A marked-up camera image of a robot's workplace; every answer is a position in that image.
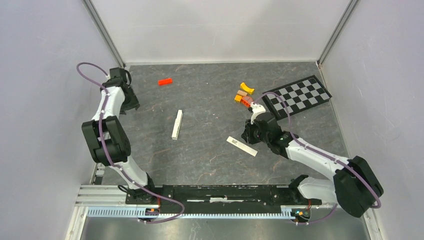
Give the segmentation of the white stick remote cover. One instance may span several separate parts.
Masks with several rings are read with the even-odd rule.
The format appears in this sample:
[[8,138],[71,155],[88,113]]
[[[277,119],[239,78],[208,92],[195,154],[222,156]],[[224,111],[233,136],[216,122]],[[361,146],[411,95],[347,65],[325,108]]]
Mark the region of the white stick remote cover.
[[229,136],[226,141],[230,144],[232,144],[233,146],[237,147],[238,149],[248,153],[249,155],[255,157],[257,155],[257,151],[251,147],[249,147],[248,145],[240,142],[239,140]]

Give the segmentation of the white and black stick remote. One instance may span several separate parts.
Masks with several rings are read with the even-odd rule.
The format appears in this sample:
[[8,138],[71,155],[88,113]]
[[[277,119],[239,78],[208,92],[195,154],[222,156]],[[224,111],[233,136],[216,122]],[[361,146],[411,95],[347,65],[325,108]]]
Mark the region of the white and black stick remote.
[[183,118],[183,111],[181,109],[179,109],[177,111],[177,115],[176,115],[176,118],[175,118],[175,121],[174,121],[174,126],[173,126],[173,129],[172,129],[172,134],[171,134],[172,140],[178,139],[180,128],[181,128],[181,123],[182,123],[182,118]]

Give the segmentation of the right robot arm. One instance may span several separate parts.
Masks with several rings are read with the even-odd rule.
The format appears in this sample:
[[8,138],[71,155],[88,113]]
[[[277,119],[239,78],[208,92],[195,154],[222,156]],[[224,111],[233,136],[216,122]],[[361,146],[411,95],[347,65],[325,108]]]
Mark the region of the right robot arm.
[[302,204],[307,199],[339,205],[353,217],[381,207],[384,188],[368,162],[360,156],[343,157],[309,144],[298,135],[282,130],[270,112],[244,122],[241,138],[248,144],[263,143],[271,152],[314,169],[325,179],[307,174],[295,179],[289,199]]

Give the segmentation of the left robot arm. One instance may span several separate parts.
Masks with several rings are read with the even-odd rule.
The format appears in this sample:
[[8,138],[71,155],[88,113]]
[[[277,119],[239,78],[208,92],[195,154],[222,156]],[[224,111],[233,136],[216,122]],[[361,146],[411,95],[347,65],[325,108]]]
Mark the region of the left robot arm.
[[131,87],[128,70],[115,67],[106,75],[106,82],[99,85],[101,100],[90,121],[81,130],[92,159],[115,170],[127,183],[118,189],[127,195],[127,202],[152,204],[157,190],[151,177],[132,158],[131,144],[119,116],[138,109],[140,104]]

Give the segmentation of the orange semicircle block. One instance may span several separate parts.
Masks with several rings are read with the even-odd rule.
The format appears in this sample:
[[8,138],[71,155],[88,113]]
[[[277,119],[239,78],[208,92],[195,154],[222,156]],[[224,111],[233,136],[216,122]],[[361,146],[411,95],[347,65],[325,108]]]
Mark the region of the orange semicircle block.
[[250,108],[251,104],[254,100],[250,96],[243,96],[240,100],[240,103],[243,104],[245,107]]

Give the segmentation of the yellow small block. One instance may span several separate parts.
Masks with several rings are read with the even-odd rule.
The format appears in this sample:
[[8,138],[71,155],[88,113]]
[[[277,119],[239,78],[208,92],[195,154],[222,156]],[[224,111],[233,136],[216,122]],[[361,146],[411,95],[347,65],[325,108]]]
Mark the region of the yellow small block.
[[234,101],[236,102],[236,103],[240,103],[241,102],[241,100],[242,100],[242,96],[241,95],[236,95],[235,97],[234,97]]

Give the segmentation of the tan small block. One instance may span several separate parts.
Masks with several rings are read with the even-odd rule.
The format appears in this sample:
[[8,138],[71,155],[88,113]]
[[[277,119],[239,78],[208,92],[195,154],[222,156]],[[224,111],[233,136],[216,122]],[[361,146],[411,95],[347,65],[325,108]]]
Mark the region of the tan small block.
[[247,95],[248,95],[248,93],[247,93],[247,92],[242,91],[242,90],[238,90],[236,94],[237,94],[237,95],[240,95],[240,96],[242,96],[242,97],[245,97],[245,96],[247,96]]

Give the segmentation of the yellow curved block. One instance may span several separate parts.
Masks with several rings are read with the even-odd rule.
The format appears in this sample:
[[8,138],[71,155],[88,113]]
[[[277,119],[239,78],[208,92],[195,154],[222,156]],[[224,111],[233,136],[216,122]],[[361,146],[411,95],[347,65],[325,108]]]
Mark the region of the yellow curved block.
[[241,89],[242,91],[246,92],[246,93],[247,93],[247,94],[249,94],[249,95],[252,95],[252,94],[255,92],[255,89],[254,89],[254,88],[250,88],[250,87],[248,87],[248,86],[247,86],[247,84],[246,84],[245,82],[242,82],[242,83],[240,84],[240,89]]

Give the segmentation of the black white checkerboard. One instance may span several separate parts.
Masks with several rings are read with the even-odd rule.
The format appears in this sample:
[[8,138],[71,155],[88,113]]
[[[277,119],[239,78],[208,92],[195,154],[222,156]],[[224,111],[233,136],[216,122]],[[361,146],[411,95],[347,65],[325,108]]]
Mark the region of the black white checkerboard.
[[332,97],[315,75],[274,88],[271,92],[273,94],[262,99],[277,120],[329,102]]

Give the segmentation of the red rectangular block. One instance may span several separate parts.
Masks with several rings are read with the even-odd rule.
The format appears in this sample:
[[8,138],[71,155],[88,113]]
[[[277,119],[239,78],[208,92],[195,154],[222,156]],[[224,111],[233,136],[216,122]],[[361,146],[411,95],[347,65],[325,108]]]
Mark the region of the red rectangular block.
[[164,86],[164,85],[169,85],[173,83],[173,79],[172,78],[164,78],[164,79],[160,79],[157,81],[157,84],[159,86]]

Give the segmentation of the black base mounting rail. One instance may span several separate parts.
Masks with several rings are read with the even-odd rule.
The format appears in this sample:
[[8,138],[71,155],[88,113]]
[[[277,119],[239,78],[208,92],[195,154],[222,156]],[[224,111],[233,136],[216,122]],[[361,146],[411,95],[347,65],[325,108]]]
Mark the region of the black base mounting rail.
[[126,204],[158,204],[162,214],[178,214],[181,203],[185,214],[277,214],[281,206],[306,208],[321,205],[319,199],[307,199],[289,185],[158,185],[153,192],[128,190]]

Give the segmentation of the right aluminium frame post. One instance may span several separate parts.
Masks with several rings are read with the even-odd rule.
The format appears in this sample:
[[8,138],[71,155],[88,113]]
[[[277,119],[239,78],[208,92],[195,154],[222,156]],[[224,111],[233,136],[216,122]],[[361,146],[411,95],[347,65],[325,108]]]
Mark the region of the right aluminium frame post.
[[328,55],[330,54],[332,48],[336,44],[339,36],[341,35],[342,31],[344,30],[345,25],[347,24],[348,20],[350,19],[351,15],[353,14],[353,12],[356,9],[359,2],[360,2],[360,0],[350,0],[348,2],[347,7],[345,8],[342,16],[340,17],[334,31],[332,32],[329,40],[326,43],[321,55],[319,56],[318,60],[316,61],[319,68],[321,67],[321,65],[327,59]]

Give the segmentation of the aluminium frame post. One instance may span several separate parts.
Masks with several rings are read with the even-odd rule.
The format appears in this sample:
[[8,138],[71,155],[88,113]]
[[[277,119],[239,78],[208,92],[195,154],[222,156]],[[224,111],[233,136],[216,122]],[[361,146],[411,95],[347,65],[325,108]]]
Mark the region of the aluminium frame post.
[[356,9],[359,2],[360,2],[360,0],[350,0],[348,2],[347,7],[345,8],[342,16],[340,17],[334,31],[332,32],[329,40],[326,43],[321,55],[319,56],[318,60],[316,61],[319,68],[321,67],[321,65],[327,59],[328,55],[330,54],[332,48],[336,44],[339,36],[341,35],[342,31],[344,30],[345,25],[347,24],[348,20],[350,19],[351,15],[353,14],[353,12]]
[[112,40],[111,35],[109,34],[104,22],[102,21],[102,18],[100,14],[98,13],[94,3],[92,0],[82,0],[81,1],[84,7],[86,8],[89,16],[91,17],[92,21],[94,22],[100,36],[102,37],[103,41],[105,42],[109,52],[111,53],[112,57],[114,58],[115,62],[118,66],[125,68],[126,63],[123,60],[122,56],[120,55],[115,43]]

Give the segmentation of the left aluminium frame post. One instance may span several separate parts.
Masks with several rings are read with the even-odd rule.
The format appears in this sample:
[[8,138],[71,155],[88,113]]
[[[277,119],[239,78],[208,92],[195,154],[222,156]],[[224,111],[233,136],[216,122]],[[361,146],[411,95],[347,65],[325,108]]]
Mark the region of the left aluminium frame post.
[[111,35],[109,34],[104,22],[102,21],[102,18],[100,14],[98,13],[94,3],[92,0],[82,0],[81,1],[84,7],[86,8],[89,16],[91,17],[92,21],[94,22],[100,36],[102,37],[103,41],[105,42],[109,52],[111,53],[112,57],[114,58],[115,62],[118,66],[125,68],[126,63],[123,60],[122,56],[120,55],[115,43],[112,40]]

